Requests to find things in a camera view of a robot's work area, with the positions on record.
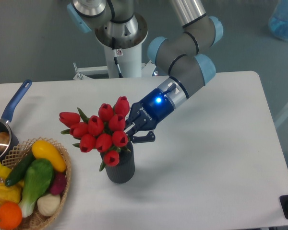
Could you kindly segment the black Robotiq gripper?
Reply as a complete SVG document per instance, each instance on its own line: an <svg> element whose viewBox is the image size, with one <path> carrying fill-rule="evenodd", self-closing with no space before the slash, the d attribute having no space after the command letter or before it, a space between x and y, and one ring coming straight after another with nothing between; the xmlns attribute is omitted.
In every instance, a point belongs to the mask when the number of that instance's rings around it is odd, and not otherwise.
<svg viewBox="0 0 288 230"><path fill-rule="evenodd" d="M173 88L168 88L163 91L155 88L142 100L132 104L125 125L126 128L131 127L127 130L127 136L132 143L148 143L156 140L153 131L149 131L145 136L140 137L134 134L139 131L155 129L157 124L174 111L174 105L167 97L167 94L173 90Z"/></svg>

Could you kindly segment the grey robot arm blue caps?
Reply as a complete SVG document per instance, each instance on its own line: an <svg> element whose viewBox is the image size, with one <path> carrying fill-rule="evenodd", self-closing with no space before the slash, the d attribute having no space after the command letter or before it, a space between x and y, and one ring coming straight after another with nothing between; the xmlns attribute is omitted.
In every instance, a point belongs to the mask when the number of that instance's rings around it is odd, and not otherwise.
<svg viewBox="0 0 288 230"><path fill-rule="evenodd" d="M175 41L157 37L149 44L148 58L168 78L132 105L125 127L133 143L154 141L156 126L216 74L202 51L222 38L222 23L207 16L199 0L173 0L171 5L183 33ZM142 43L148 28L132 0L72 0L67 11L83 33L95 33L104 48L110 78L141 76Z"/></svg>

